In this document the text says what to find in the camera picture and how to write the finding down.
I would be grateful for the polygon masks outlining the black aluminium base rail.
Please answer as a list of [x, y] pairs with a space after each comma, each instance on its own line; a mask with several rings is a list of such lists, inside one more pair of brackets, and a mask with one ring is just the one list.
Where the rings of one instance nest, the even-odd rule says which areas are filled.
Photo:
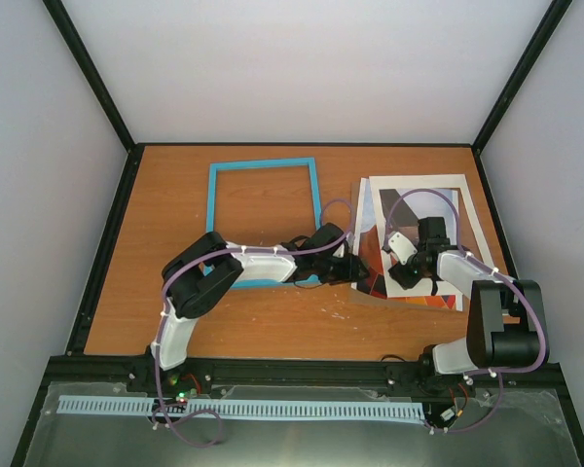
[[429, 367], [415, 362], [320, 361], [269, 359], [190, 358], [178, 368], [161, 371], [151, 356], [56, 356], [52, 357], [42, 383], [120, 382], [130, 392], [156, 393], [156, 380], [169, 399], [191, 389], [220, 398], [236, 386], [332, 387], [376, 391], [381, 396], [421, 400], [446, 399], [462, 386], [469, 394], [475, 387], [496, 389], [494, 377], [484, 373], [466, 379], [462, 375], [435, 376]]

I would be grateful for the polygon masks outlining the black enclosure frame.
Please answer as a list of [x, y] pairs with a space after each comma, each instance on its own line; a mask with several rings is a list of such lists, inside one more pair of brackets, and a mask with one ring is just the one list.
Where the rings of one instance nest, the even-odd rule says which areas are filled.
[[[106, 85], [101, 78], [101, 75], [98, 73], [98, 70], [95, 67], [91, 56], [87, 51], [87, 48], [64, 4], [60, 1], [48, 1], [46, 2], [45, 6], [58, 31], [60, 32], [65, 44], [68, 46], [70, 52], [76, 59], [78, 65], [81, 68], [81, 71], [90, 84], [93, 93], [100, 102], [103, 111], [109, 118], [111, 125], [117, 132], [122, 144], [127, 151], [127, 160], [106, 220], [101, 240], [95, 254], [91, 272], [85, 287], [84, 296], [79, 305], [65, 352], [64, 354], [59, 355], [77, 356], [85, 355], [84, 348], [91, 332], [92, 320], [95, 316], [103, 284], [111, 264], [111, 257], [116, 248], [120, 227], [124, 222], [124, 218], [128, 210], [128, 202], [133, 191], [138, 171], [140, 169], [141, 161], [148, 145], [145, 142], [135, 142], [129, 134], [128, 127], [121, 117], [120, 112], [110, 95], [110, 92], [106, 88]], [[530, 71], [538, 61], [540, 55], [543, 53], [549, 40], [552, 38], [554, 32], [563, 20], [570, 6], [571, 4], [568, 1], [553, 1], [550, 3], [541, 21], [536, 26], [536, 29], [532, 34], [532, 37], [530, 38], [524, 52], [520, 56], [520, 59], [518, 60], [514, 70], [511, 72], [511, 75], [509, 76], [499, 97], [493, 105], [492, 110], [486, 117], [482, 128], [478, 132], [473, 143], [469, 144], [467, 147], [468, 150], [470, 150], [472, 153], [471, 160], [475, 163], [477, 176], [485, 195], [485, 202], [493, 220], [493, 227], [498, 238], [502, 258], [506, 262], [509, 272], [515, 272], [516, 266], [510, 251], [504, 228], [501, 224], [495, 200], [493, 198], [489, 178], [486, 170], [484, 169], [482, 154], [485, 147], [492, 139], [492, 136], [495, 133], [497, 127], [500, 125], [502, 119], [510, 108], [512, 101], [518, 95], [518, 92], [526, 81]], [[102, 386], [110, 385], [111, 383], [113, 382], [52, 382], [48, 385], [45, 385], [41, 381], [13, 457], [13, 465], [26, 466], [35, 463], [36, 452], [43, 437], [41, 423], [45, 419], [45, 415], [42, 412], [42, 406], [47, 402], [48, 394], [51, 390], [57, 389], [65, 384]], [[356, 388], [332, 387], [290, 388], [331, 388], [338, 390], [355, 389], [357, 391], [363, 390]], [[429, 407], [433, 407], [445, 401], [445, 399], [413, 400], [422, 401]]]

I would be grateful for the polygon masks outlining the hot air balloon photo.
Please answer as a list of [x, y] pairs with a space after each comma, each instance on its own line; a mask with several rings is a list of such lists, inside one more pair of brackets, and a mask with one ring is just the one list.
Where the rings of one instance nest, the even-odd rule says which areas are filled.
[[353, 252], [369, 271], [369, 276], [352, 285], [352, 289], [372, 301], [386, 301], [393, 305], [436, 307], [463, 310], [463, 297], [452, 294], [420, 296], [404, 290], [391, 279], [388, 269], [397, 264], [397, 257], [383, 247], [384, 237], [399, 233], [414, 245], [419, 243], [419, 220], [441, 217], [445, 221], [449, 240], [456, 239], [456, 219], [451, 207], [441, 197], [430, 193], [408, 194], [407, 188], [374, 190], [369, 179], [360, 182], [355, 219]]

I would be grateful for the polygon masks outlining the blue wooden picture frame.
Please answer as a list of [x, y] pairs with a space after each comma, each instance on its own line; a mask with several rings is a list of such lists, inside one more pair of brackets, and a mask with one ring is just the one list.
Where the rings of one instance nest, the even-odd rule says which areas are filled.
[[[238, 171], [238, 170], [261, 170], [261, 169], [278, 169], [278, 168], [291, 168], [291, 167], [305, 167], [308, 170], [310, 179], [310, 194], [311, 194], [311, 205], [313, 213], [313, 230], [316, 231], [320, 227], [320, 216], [322, 213], [322, 205], [319, 192], [317, 168], [314, 158], [288, 158], [288, 159], [267, 159], [267, 160], [252, 160], [252, 161], [237, 161], [237, 162], [214, 162], [210, 165], [209, 176], [208, 176], [208, 194], [207, 194], [207, 207], [206, 207], [206, 231], [215, 231], [215, 219], [217, 213], [217, 180], [219, 172], [223, 171]], [[282, 233], [276, 234], [277, 239], [281, 240], [283, 238]], [[250, 242], [241, 241], [240, 244], [248, 244], [249, 248], [261, 248], [261, 249], [271, 249], [272, 246], [277, 243], [288, 242], [288, 239], [283, 239], [281, 241], [275, 242], [271, 238], [268, 239], [264, 244], [258, 245], [257, 237], [251, 237]], [[312, 275], [309, 279], [301, 281], [301, 285], [319, 285], [319, 281], [316, 276]], [[271, 278], [252, 278], [248, 282], [241, 282], [239, 285], [234, 285], [233, 289], [251, 289], [251, 288], [264, 288], [264, 287], [278, 287], [285, 284], [274, 281]]]

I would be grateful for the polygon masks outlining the white picture mat board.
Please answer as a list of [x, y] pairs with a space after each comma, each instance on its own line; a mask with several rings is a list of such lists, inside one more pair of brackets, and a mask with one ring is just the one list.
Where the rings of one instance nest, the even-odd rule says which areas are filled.
[[379, 239], [400, 232], [416, 246], [419, 220], [441, 217], [447, 237], [491, 265], [493, 258], [463, 174], [371, 176]]

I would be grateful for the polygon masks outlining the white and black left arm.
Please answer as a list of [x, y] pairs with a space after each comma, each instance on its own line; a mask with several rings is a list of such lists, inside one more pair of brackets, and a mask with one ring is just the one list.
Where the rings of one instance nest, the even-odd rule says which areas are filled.
[[327, 223], [271, 247], [247, 246], [209, 232], [169, 262], [162, 272], [161, 324], [150, 344], [155, 360], [148, 378], [161, 391], [176, 389], [181, 364], [198, 320], [219, 304], [238, 283], [299, 284], [315, 277], [320, 284], [356, 283], [369, 277], [353, 252], [347, 234]]

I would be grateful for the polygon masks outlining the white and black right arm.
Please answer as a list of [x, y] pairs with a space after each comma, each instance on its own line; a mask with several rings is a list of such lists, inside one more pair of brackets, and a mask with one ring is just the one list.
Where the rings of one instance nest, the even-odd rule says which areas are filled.
[[434, 373], [470, 380], [481, 374], [530, 373], [544, 365], [549, 348], [539, 285], [507, 276], [453, 244], [441, 217], [419, 220], [418, 232], [417, 243], [400, 232], [385, 241], [396, 258], [389, 276], [405, 290], [428, 279], [433, 293], [446, 282], [469, 300], [465, 337], [425, 351]]

